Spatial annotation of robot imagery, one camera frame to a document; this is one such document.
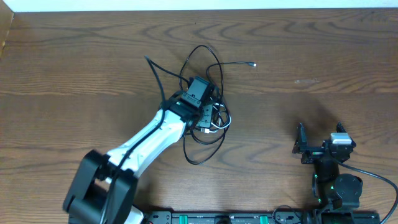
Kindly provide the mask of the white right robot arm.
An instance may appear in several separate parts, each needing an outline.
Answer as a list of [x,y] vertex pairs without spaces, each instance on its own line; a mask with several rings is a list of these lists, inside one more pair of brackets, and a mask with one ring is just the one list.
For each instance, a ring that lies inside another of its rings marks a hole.
[[294,154],[302,156],[301,163],[313,165],[312,190],[319,207],[304,212],[302,223],[379,223],[375,212],[356,212],[363,192],[363,181],[352,174],[342,174],[339,163],[350,158],[356,143],[341,123],[336,131],[322,142],[321,146],[309,146],[302,123],[297,127],[298,135],[293,147]]

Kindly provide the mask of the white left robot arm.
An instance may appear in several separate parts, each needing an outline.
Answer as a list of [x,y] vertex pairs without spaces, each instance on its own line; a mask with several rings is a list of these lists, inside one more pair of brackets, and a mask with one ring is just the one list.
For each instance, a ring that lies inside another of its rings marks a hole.
[[186,128],[211,121],[211,105],[192,108],[177,100],[158,110],[153,120],[130,140],[100,154],[90,151],[79,168],[63,202],[72,223],[140,223],[144,214],[133,206],[142,173]]

